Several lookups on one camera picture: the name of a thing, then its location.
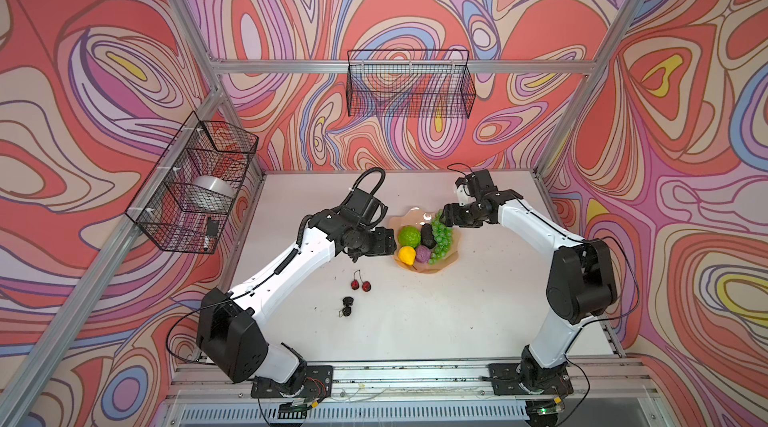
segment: aluminum extrusion bar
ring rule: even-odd
[[[220,92],[212,90],[197,110],[200,118],[210,118],[220,101]],[[190,116],[190,122],[197,122]],[[159,166],[170,167],[184,149],[193,128],[183,129],[176,141],[168,148],[168,153]],[[144,205],[158,189],[165,176],[164,170],[156,169],[147,184],[139,192],[134,204]],[[69,350],[74,338],[80,332],[85,321],[91,315],[96,302],[104,294],[114,274],[125,260],[141,231],[126,216],[122,216],[118,227],[101,247],[91,266],[78,280],[64,305],[34,344],[32,351],[24,358],[14,376],[5,386],[0,396],[0,426],[17,427],[26,420],[34,402],[42,393],[53,376],[64,354]]]
[[[616,18],[608,28],[608,32],[598,49],[594,71],[581,80],[579,87],[577,87],[576,92],[574,93],[573,99],[566,107],[566,111],[558,121],[547,144],[544,146],[544,151],[535,165],[535,172],[544,169],[559,154],[560,146],[564,140],[571,135],[576,120],[581,116],[584,108],[586,108],[592,92],[598,87],[603,72],[608,68],[610,58],[613,56],[616,49],[618,49],[619,43],[632,25],[632,20],[638,15],[638,12],[643,6],[643,2],[645,2],[645,0],[624,0],[624,3],[619,8]]]
[[[200,29],[197,27],[197,23],[194,21],[191,9],[187,0],[168,0],[168,6],[170,7],[176,25],[181,29],[182,35],[187,39],[187,43],[192,49],[197,65],[200,71],[208,81],[208,85],[215,90],[220,90],[225,93],[225,102],[222,115],[227,122],[232,125],[243,126],[240,116],[232,105],[232,100],[229,95],[226,95],[224,86],[221,84],[221,79],[214,72],[210,62],[210,52],[206,47],[203,35],[200,33]]]
[[[365,64],[376,64],[366,60]],[[408,64],[388,60],[387,64]],[[412,64],[451,64],[450,60],[413,61]],[[346,74],[346,60],[212,60],[217,74]],[[591,74],[592,60],[469,60],[472,74]]]

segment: fruit bowl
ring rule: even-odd
[[[434,264],[429,265],[428,263],[414,262],[412,266],[409,266],[398,258],[398,252],[400,251],[400,248],[403,247],[399,240],[400,230],[406,226],[413,226],[416,229],[421,230],[422,225],[425,223],[432,223],[432,221],[435,220],[436,214],[437,212],[426,212],[418,207],[413,207],[406,215],[389,219],[388,227],[395,231],[395,242],[397,243],[397,249],[395,250],[395,255],[392,256],[392,259],[395,260],[395,263],[398,266],[416,273],[437,273],[458,260],[458,244],[461,241],[461,233],[459,233],[457,228],[452,230],[453,244],[450,249],[446,251],[446,255],[442,259],[436,259]]]

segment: black wire basket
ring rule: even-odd
[[[194,119],[194,131],[159,188],[146,205],[134,206],[135,196],[126,215],[161,250],[211,254],[256,155],[259,137],[226,122],[200,120],[196,115]]]
[[[469,118],[475,84],[466,49],[348,50],[350,116]]]

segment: black bracket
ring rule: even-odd
[[[316,213],[307,226],[322,230],[327,234],[328,240],[336,244],[336,255],[346,249],[353,262],[360,257],[389,256],[395,253],[397,248],[392,229],[376,227],[369,230],[360,225],[359,219],[345,218],[331,209]]]
[[[253,399],[314,399],[315,397],[329,397],[333,384],[333,367],[331,365],[307,365],[303,370],[304,383],[293,396],[286,394],[286,388],[272,379],[256,378],[250,390]],[[320,381],[322,389],[312,379]]]
[[[484,380],[493,385],[494,395],[557,395],[566,397],[574,393],[567,363],[550,369],[539,366],[528,345],[523,349],[520,363],[490,364],[489,376]]]
[[[458,178],[456,187],[461,185],[475,201],[468,205],[447,203],[442,209],[442,221],[447,227],[477,229],[484,222],[498,223],[498,208],[505,202],[523,198],[514,190],[499,190],[487,169]]]
[[[200,304],[195,342],[234,383],[252,376],[269,350],[253,315],[215,287]]]
[[[520,386],[520,378],[518,376],[518,367],[520,364],[490,364],[488,366],[488,373],[490,376],[488,380],[493,385],[494,395],[530,395],[531,393]],[[564,379],[563,376],[568,377],[565,371],[565,365],[562,366],[562,371],[558,373],[557,384],[547,386],[542,390],[539,395],[559,395],[565,397],[574,393],[574,388],[570,379]]]

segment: metal grille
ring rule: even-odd
[[[275,404],[262,403],[264,416],[271,424],[295,423],[279,419]],[[258,405],[188,405],[182,425],[229,425],[263,423]],[[321,403],[308,412],[305,423],[373,423],[435,421],[527,420],[525,401],[485,400],[461,402],[366,402]]]
[[[126,214],[162,250],[214,253],[258,140],[238,126],[198,120],[158,190],[145,206],[129,207]],[[198,176],[225,181],[235,196],[194,185]]]
[[[349,50],[350,116],[469,118],[468,50]]]

